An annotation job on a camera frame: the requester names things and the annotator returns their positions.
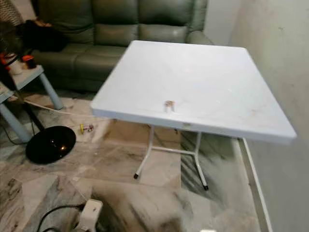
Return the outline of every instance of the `table leg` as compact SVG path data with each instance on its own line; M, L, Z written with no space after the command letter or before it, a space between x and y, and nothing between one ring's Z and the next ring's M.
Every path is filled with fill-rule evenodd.
M201 137L202 137L202 133L198 132L197 133L197 144L196 144L195 151L194 151L194 161L195 161L195 165L197 167L199 177L201 178L203 187L204 187L205 190L208 190L208 185L207 185L207 182L205 180L205 176L203 174L201 165L199 164L199 160L198 160L198 151L199 151L199 146L201 144Z
M4 119L13 128L14 132L18 135L21 141L27 143L31 139L31 134L26 130L26 128L18 121L18 119L11 113L11 111L4 105L0 104L0 113Z
M148 157L150 156L150 152L151 152L151 149L153 147L153 139L154 139L154 132L155 132L155 127L154 126L151 126L150 127L150 135L149 135L149 143L148 143L148 148L147 148L147 152L146 152L146 155L143 159L143 161L141 162L138 170L136 171L136 173L134 174L134 179L137 179L140 175L140 172L141 170L143 169L143 166L145 165Z
M51 98L53 104L54 104L54 108L56 110L60 110L63 108L63 104L60 100L60 98L58 97L57 93L55 92L54 88L52 87L52 85L49 83L47 77L45 76L44 73L42 73L41 75L39 75L39 78L46 90L46 92L48 93L49 97Z

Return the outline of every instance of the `sofa backrest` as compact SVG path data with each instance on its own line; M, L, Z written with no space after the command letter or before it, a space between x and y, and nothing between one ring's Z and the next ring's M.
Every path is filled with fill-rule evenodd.
M40 17L71 42L116 46L184 43L188 33L203 30L206 7L207 0L39 0Z

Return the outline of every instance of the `sofa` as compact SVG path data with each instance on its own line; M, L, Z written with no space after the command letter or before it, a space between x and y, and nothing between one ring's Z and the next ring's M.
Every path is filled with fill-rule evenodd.
M33 51L56 88L98 91L133 40L211 44L207 0L36 0L40 19L68 39L60 52Z

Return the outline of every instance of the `marble floor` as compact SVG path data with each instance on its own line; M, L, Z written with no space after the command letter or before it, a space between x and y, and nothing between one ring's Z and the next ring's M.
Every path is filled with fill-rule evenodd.
M149 126L91 116L93 94L58 93L65 105L63 113L33 109L46 127L66 125L75 131L77 143L62 160L33 164L25 157L25 145L12 145L0 130L0 231L35 231L48 210L89 198L104 204L100 231L261 231L237 139L203 134L200 162L209 183L207 192L192 157L186 155L153 151L135 180L133 174L147 148ZM52 108L42 94L28 94L27 100ZM14 101L7 105L31 131L29 118L19 106ZM91 123L94 130L81 134L80 123ZM156 128L154 143L192 150L195 136ZM55 226L70 231L77 216L74 209L51 214L42 230Z

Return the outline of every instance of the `light blue side table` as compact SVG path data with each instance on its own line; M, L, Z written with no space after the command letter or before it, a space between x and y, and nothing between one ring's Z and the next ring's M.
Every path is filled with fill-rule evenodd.
M49 83L48 79L44 74L44 69L41 65L37 65L35 69L23 70L19 75L14 75L13 79L16 83L17 88L20 90L30 83L35 78L39 77L46 92L50 96L54 108L60 110L63 104L56 94L54 88ZM10 91L3 83L0 82L0 113L8 124L13 128L14 132L23 142L28 142L32 135L26 130L26 128L18 121L18 119L12 114L12 112L5 106L4 101L12 96L14 92Z

